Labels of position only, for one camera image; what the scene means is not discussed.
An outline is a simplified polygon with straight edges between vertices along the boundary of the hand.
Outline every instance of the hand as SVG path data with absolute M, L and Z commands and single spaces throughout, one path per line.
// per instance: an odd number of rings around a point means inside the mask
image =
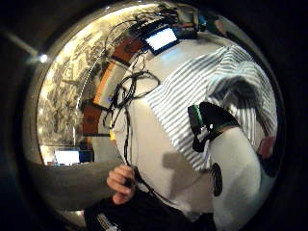
M 126 179 L 132 180 L 131 188 L 125 187 Z M 129 201 L 135 193 L 135 171 L 126 165 L 116 167 L 109 172 L 107 177 L 107 185 L 115 191 L 113 202 L 120 205 Z

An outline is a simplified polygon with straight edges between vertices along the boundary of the wire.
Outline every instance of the wire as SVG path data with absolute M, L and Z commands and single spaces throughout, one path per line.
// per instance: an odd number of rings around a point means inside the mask
M 104 50 L 105 50 L 105 51 L 107 51 L 107 41 L 108 41 L 109 35 L 112 33 L 112 31 L 113 31 L 115 28 L 117 28 L 118 26 L 120 26 L 120 25 L 122 25 L 122 24 L 124 24 L 124 23 L 127 23 L 127 22 L 138 22 L 138 20 L 136 20 L 136 19 L 130 19 L 130 20 L 122 21 L 122 22 L 118 23 L 116 26 L 114 26 L 114 27 L 110 30 L 110 32 L 108 33 L 108 35 L 106 36 L 106 38 L 105 38 L 105 45 L 104 45 Z

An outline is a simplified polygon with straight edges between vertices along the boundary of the striped shirt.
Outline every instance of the striped shirt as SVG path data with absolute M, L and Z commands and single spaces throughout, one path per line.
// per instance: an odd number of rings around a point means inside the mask
M 229 45 L 188 60 L 145 97 L 172 145 L 196 171 L 207 168 L 202 153 L 193 151 L 187 108 L 202 101 L 227 109 L 256 147 L 256 118 L 267 136 L 276 136 L 277 114 L 270 80 L 240 46 Z

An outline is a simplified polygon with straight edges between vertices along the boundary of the computer screen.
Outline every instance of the computer screen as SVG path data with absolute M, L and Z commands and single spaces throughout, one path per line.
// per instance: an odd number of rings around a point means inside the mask
M 165 28 L 155 34 L 152 34 L 146 38 L 145 41 L 150 46 L 151 50 L 156 52 L 159 50 L 162 51 L 164 48 L 168 48 L 171 44 L 177 41 L 177 37 L 174 35 L 171 28 Z
M 58 165 L 71 166 L 80 162 L 77 150 L 58 150 L 55 151 L 55 156 Z

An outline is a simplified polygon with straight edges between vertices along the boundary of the monitor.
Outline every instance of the monitor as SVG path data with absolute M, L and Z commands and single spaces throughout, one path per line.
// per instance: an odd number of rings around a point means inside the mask
M 80 162 L 78 150 L 57 150 L 55 156 L 57 165 L 71 166 Z
M 143 39 L 154 55 L 163 52 L 169 47 L 177 44 L 179 41 L 173 30 L 169 27 L 157 29 L 143 37 Z

